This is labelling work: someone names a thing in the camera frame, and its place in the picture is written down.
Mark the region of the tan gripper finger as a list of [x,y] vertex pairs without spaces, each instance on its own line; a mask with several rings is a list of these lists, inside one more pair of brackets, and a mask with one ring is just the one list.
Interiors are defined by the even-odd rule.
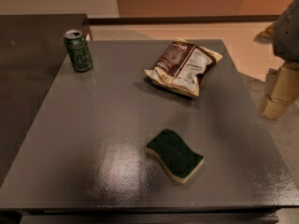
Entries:
[[276,26],[277,26],[276,22],[271,23],[263,31],[259,33],[259,36],[263,38],[272,38],[276,31]]
[[298,97],[299,63],[285,62],[278,70],[270,69],[266,75],[261,115],[268,119],[279,119]]

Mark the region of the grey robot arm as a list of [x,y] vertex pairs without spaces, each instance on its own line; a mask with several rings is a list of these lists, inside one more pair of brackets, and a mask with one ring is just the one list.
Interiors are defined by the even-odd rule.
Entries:
[[254,41],[271,45],[274,55],[284,61],[278,70],[268,71],[260,109],[265,118],[279,119],[299,97],[299,0],[293,0]]

